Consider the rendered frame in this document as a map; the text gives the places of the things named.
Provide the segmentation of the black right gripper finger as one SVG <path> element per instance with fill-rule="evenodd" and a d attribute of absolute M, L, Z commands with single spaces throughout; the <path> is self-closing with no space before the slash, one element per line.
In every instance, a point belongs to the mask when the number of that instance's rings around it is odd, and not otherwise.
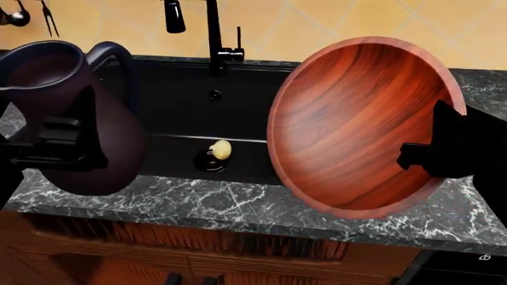
<path fill-rule="evenodd" d="M 445 101 L 433 106 L 433 144 L 451 144 L 459 140 L 463 126 L 462 116 Z"/>
<path fill-rule="evenodd" d="M 396 162 L 404 170 L 408 170 L 412 165 L 419 165 L 426 172 L 432 171 L 433 155 L 435 148 L 430 144 L 402 144 L 400 155 Z"/>

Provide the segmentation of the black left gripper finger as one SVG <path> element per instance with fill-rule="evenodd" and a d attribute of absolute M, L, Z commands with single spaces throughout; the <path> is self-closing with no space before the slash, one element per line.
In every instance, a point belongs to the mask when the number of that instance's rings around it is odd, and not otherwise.
<path fill-rule="evenodd" d="M 78 135 L 71 147 L 71 169 L 90 172 L 105 169 L 109 161 L 104 155 L 97 131 L 95 92 L 91 85 L 85 87 L 65 111 L 66 118 L 78 120 Z"/>

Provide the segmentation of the dark purple ceramic pitcher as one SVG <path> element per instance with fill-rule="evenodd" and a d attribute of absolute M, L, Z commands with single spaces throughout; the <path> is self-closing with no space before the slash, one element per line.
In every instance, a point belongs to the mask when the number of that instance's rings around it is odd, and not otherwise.
<path fill-rule="evenodd" d="M 84 52 L 69 42 L 46 40 L 0 56 L 0 112 L 13 105 L 26 122 L 9 142 L 36 142 L 43 118 L 63 116 L 88 85 L 95 92 L 97 131 L 107 168 L 84 173 L 40 171 L 65 192 L 107 196 L 133 182 L 145 156 L 143 132 L 135 116 L 139 78 L 130 52 L 113 42 L 101 42 Z"/>

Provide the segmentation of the large wooden bowl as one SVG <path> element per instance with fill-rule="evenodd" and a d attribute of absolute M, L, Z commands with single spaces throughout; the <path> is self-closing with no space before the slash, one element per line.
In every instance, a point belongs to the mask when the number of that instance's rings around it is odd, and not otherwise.
<path fill-rule="evenodd" d="M 467 113 L 450 70 L 422 47 L 380 36 L 331 44 L 295 68 L 272 103 L 266 131 L 276 175 L 338 218 L 404 211 L 443 182 L 397 162 L 402 144 L 430 142 L 438 101 Z"/>

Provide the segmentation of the black sink basin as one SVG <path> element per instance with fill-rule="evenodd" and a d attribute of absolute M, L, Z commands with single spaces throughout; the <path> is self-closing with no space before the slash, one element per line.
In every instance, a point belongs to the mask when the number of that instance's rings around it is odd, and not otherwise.
<path fill-rule="evenodd" d="M 243 61 L 227 64 L 218 77 L 207 59 L 136 56 L 140 97 L 137 116 L 147 156 L 141 173 L 158 177 L 279 184 L 269 159 L 269 110 L 295 62 Z M 221 101 L 211 101 L 218 90 Z M 196 154 L 224 139 L 232 146 L 228 167 L 207 173 L 193 165 Z"/>

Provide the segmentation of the black sink drain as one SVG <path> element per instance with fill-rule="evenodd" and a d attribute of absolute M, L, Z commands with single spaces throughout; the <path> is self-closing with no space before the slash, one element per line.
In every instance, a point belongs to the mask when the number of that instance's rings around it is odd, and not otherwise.
<path fill-rule="evenodd" d="M 223 160 L 216 158 L 211 150 L 202 150 L 193 159 L 193 165 L 200 171 L 207 173 L 220 173 L 229 165 L 230 158 Z"/>

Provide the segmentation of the black dishwasher front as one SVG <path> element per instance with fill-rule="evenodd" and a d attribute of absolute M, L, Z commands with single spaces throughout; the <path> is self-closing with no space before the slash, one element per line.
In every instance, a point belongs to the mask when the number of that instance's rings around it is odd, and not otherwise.
<path fill-rule="evenodd" d="M 424 250 L 390 285 L 507 285 L 507 256 Z"/>

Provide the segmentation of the black hanging meat fork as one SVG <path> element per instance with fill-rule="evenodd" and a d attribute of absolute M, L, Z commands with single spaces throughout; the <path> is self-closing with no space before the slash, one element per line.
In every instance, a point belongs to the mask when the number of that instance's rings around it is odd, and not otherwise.
<path fill-rule="evenodd" d="M 48 6 L 44 0 L 40 0 L 40 3 L 42 5 L 42 13 L 43 13 L 44 20 L 45 20 L 46 26 L 48 28 L 48 32 L 49 32 L 50 37 L 53 37 L 53 35 L 56 35 L 56 37 L 59 37 L 59 31 L 55 25 L 55 21 L 54 21 L 54 18 L 52 16 L 50 9 L 48 8 Z"/>

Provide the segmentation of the pale yellow garlic bulb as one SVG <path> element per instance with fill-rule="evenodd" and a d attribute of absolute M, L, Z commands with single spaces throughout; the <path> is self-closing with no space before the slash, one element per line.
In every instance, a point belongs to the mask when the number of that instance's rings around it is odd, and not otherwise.
<path fill-rule="evenodd" d="M 224 139 L 215 142 L 208 149 L 212 152 L 212 155 L 215 158 L 221 161 L 228 159 L 232 152 L 231 144 Z"/>

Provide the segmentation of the black kitchen faucet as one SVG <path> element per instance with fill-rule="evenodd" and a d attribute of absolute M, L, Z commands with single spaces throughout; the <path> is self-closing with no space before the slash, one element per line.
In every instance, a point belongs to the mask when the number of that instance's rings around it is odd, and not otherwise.
<path fill-rule="evenodd" d="M 181 33 L 186 30 L 185 21 L 178 0 L 162 0 L 166 31 L 168 33 Z M 219 25 L 219 9 L 217 0 L 205 0 L 208 22 L 208 46 L 210 54 L 209 72 L 212 76 L 218 77 L 226 73 L 226 62 L 218 58 L 219 48 L 222 47 L 222 37 Z"/>

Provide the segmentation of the wooden base cabinet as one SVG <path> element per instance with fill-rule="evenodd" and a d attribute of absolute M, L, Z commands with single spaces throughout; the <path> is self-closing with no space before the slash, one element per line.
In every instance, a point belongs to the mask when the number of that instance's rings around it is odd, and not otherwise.
<path fill-rule="evenodd" d="M 0 285 L 393 285 L 410 247 L 0 211 Z"/>

